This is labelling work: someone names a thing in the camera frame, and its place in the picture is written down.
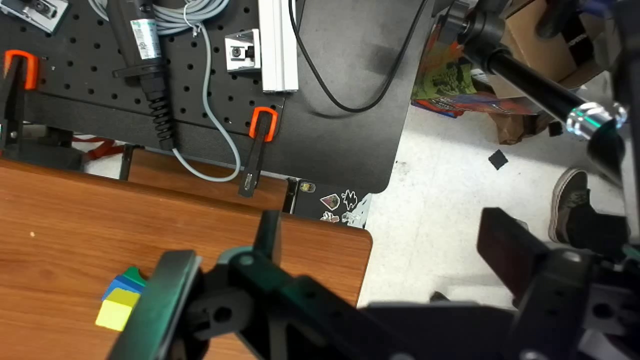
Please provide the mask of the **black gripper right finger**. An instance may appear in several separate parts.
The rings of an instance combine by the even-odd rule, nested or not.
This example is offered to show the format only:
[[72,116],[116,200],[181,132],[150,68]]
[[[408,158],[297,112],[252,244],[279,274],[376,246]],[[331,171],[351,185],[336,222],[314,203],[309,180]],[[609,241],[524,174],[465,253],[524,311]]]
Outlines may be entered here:
[[579,313],[588,255],[551,247],[502,208],[483,208],[476,250],[512,294],[518,311]]

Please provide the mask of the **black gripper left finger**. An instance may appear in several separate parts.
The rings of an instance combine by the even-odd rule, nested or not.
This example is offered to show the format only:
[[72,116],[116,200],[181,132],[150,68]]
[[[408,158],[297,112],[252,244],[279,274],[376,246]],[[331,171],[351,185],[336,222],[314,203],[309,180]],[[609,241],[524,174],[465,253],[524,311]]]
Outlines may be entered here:
[[263,211],[254,244],[228,262],[228,281],[246,300],[250,313],[329,313],[334,294],[311,275],[293,275],[279,265],[279,213]]

